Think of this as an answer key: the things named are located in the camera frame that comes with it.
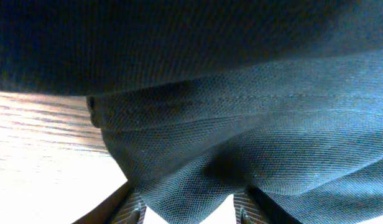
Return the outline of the black t-shirt with white logo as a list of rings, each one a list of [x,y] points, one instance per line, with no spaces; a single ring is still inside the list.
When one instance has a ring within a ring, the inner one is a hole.
[[[0,91],[84,96],[141,199],[383,215],[383,1],[0,0]]]

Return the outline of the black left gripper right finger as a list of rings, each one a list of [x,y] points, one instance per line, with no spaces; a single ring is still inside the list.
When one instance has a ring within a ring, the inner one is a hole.
[[[237,224],[300,224],[257,187],[233,195]]]

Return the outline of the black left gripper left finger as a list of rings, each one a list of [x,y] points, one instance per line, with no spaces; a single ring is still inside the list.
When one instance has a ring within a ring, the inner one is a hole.
[[[73,224],[142,224],[146,208],[136,188],[126,182]]]

